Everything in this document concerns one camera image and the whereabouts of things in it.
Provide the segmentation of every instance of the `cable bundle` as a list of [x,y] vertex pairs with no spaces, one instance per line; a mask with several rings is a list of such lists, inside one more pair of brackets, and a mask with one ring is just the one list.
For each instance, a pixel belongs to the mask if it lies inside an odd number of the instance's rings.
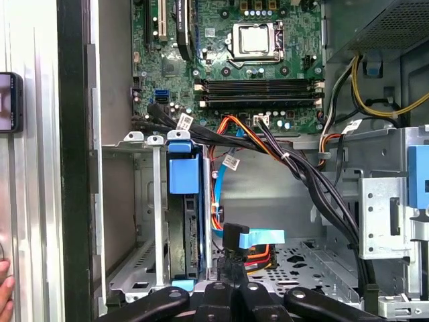
[[[165,114],[158,104],[150,105],[147,110],[153,118],[164,125],[164,131],[176,128],[176,122]],[[223,135],[222,133],[225,132],[228,122],[233,122],[241,127],[247,134],[247,137],[238,138]],[[259,122],[258,126],[264,134],[265,141],[234,116],[228,116],[222,120],[218,133],[196,124],[191,125],[190,133],[195,142],[212,146],[247,148],[269,154],[274,160],[286,165],[291,170],[293,176],[307,186],[311,199],[320,213],[341,231],[350,242],[350,248],[354,251],[357,261],[359,292],[363,294],[366,284],[375,283],[375,273],[371,261],[359,258],[359,228],[339,192],[329,179],[317,170],[316,167],[311,165],[299,151],[291,147],[281,147],[263,122]],[[334,206],[328,199],[328,195],[338,205],[341,214],[337,213],[334,209]]]

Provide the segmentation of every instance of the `sata port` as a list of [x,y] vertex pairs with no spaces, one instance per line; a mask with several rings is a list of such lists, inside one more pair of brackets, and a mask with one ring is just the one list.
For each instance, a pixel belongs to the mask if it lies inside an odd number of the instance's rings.
[[155,101],[159,104],[167,104],[168,97],[155,97]]
[[170,96],[170,91],[167,89],[156,89],[155,90],[155,97],[169,97]]

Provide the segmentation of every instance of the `cable tie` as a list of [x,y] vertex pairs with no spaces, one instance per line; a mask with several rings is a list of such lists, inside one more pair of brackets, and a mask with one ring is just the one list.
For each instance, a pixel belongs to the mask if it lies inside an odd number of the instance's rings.
[[281,160],[284,160],[286,158],[289,158],[290,154],[288,152],[286,152],[284,155],[282,155],[282,157],[280,158]]

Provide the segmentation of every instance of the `red wire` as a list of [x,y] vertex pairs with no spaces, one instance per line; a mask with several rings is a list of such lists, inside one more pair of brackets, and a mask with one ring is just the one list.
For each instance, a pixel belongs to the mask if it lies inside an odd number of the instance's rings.
[[254,262],[247,262],[247,263],[244,263],[244,266],[250,266],[250,265],[254,265],[254,264],[266,263],[266,262],[268,262],[270,260],[270,258],[271,258],[271,255],[268,255],[268,257],[266,259],[264,259],[264,260],[256,260]]

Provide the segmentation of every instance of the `hand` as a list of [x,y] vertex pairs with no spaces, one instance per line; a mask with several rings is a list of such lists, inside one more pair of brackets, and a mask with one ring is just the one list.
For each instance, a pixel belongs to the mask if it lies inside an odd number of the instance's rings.
[[13,276],[6,278],[9,267],[10,262],[8,260],[0,262],[0,280],[4,280],[3,284],[0,286],[0,322],[10,322],[13,314],[11,295],[15,279]]

